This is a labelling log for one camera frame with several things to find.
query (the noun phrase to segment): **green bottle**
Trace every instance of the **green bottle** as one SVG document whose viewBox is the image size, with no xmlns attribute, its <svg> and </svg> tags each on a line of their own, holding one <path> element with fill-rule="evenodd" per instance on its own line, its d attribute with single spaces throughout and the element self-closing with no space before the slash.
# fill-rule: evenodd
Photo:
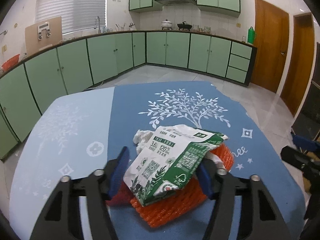
<svg viewBox="0 0 320 240">
<path fill-rule="evenodd" d="M 250 27 L 248 30 L 248 43 L 253 44 L 254 39 L 256 38 L 257 33 L 254 31 L 253 27 Z"/>
</svg>

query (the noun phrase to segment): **table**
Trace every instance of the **table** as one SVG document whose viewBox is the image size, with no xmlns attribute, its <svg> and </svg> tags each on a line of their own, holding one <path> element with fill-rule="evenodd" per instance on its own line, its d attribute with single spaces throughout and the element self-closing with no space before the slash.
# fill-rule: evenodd
<svg viewBox="0 0 320 240">
<path fill-rule="evenodd" d="M 216 108 L 206 111 L 207 100 Z M 180 111 L 172 111 L 174 102 Z M 197 105 L 195 111 L 191 106 Z M 160 112 L 168 114 L 160 118 Z M 304 225 L 303 193 L 264 134 L 245 109 L 209 82 L 160 82 L 124 85 L 64 96 L 55 100 L 32 130 L 19 159 L 10 194 L 10 224 L 21 240 L 29 239 L 36 219 L 59 179 L 89 175 L 115 159 L 123 146 L 136 157 L 133 136 L 138 129 L 186 124 L 229 136 L 235 156 L 234 176 L 261 176 L 296 239 Z M 85 198 L 81 197 L 85 239 L 91 239 Z M 119 240 L 202 239 L 214 201 L 157 229 L 151 229 L 131 206 L 110 208 Z M 229 239 L 236 239 L 241 198 Z"/>
</svg>

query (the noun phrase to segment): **window blind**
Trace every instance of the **window blind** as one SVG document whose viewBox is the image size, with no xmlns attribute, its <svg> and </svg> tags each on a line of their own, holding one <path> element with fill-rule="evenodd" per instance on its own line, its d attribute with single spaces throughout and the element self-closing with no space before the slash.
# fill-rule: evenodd
<svg viewBox="0 0 320 240">
<path fill-rule="evenodd" d="M 63 34 L 93 28 L 97 16 L 105 26 L 105 13 L 106 0 L 37 0 L 36 4 L 36 22 L 61 16 Z"/>
</svg>

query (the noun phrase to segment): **range hood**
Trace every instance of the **range hood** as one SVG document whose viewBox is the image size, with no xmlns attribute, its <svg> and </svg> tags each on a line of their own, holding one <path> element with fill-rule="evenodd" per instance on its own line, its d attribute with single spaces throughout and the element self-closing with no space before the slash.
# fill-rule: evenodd
<svg viewBox="0 0 320 240">
<path fill-rule="evenodd" d="M 192 3 L 197 4 L 196 0 L 155 0 L 163 5 L 171 5 L 171 4 L 182 4 L 182 3 Z"/>
</svg>

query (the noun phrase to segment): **wall outlet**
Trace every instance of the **wall outlet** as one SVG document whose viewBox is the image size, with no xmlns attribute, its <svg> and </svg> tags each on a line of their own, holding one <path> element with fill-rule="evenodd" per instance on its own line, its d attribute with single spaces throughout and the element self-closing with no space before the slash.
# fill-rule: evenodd
<svg viewBox="0 0 320 240">
<path fill-rule="evenodd" d="M 2 46 L 2 54 L 7 50 L 7 45 Z"/>
</svg>

